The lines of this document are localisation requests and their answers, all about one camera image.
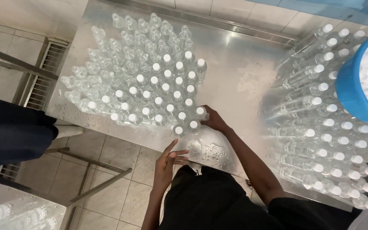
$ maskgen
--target white shoe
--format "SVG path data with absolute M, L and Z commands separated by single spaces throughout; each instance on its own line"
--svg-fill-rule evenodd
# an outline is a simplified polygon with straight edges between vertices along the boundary
M 85 133 L 85 128 L 73 125 L 54 125 L 58 129 L 58 138 L 71 137 Z

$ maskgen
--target black shirt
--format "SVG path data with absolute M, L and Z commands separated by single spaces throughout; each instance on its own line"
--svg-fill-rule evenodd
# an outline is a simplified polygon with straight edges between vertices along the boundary
M 334 229 L 306 202 L 275 198 L 266 212 L 235 180 L 199 175 L 167 193 L 158 229 Z

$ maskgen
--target human hand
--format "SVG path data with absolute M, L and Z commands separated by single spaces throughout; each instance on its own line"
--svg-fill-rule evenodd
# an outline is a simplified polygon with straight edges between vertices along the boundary
M 215 129 L 221 133 L 224 133 L 229 126 L 225 123 L 225 121 L 221 118 L 217 111 L 213 110 L 207 105 L 203 105 L 207 113 L 209 114 L 208 120 L 200 121 L 201 124 L 206 125 L 212 129 Z
M 177 142 L 178 139 L 174 139 L 161 154 L 160 158 L 156 160 L 153 189 L 158 192 L 164 193 L 173 180 L 173 165 L 187 164 L 188 158 L 179 155 L 187 154 L 188 150 L 170 152 Z

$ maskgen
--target blue bucket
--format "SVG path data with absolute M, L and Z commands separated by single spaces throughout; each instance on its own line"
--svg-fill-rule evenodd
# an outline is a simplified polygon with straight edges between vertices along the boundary
M 356 54 L 340 68 L 335 81 L 337 98 L 354 117 L 368 123 L 368 100 L 360 85 L 360 61 L 368 47 L 368 39 Z

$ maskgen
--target stainless steel table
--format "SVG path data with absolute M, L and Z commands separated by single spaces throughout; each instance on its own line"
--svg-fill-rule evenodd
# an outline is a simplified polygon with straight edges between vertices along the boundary
M 112 13 L 148 21 L 150 13 L 155 12 L 163 20 L 168 20 L 177 34 L 181 26 L 186 24 L 193 34 L 195 56 L 205 59 L 208 65 L 205 81 L 198 87 L 197 105 L 207 104 L 217 110 L 226 123 L 265 161 L 271 143 L 264 138 L 264 111 L 274 100 L 263 103 L 263 98 L 275 81 L 274 66 L 295 40 L 157 5 L 130 0 L 112 2 L 89 1 L 60 75 L 72 75 L 72 66 L 82 66 L 89 60 L 87 49 L 96 47 L 91 26 L 105 29 L 107 38 L 121 40 L 112 25 Z M 158 151 L 163 151 L 174 139 L 171 130 L 155 125 L 149 128 L 118 126 L 111 119 L 79 112 L 63 96 L 65 91 L 66 87 L 58 82 L 47 108 L 48 115 Z M 181 139 L 175 149 L 186 148 L 192 150 L 188 155 L 190 161 L 247 178 L 227 139 L 219 132 L 202 127 L 198 134 Z M 296 187 L 284 180 L 281 183 L 285 191 L 331 206 L 348 208 L 329 196 Z

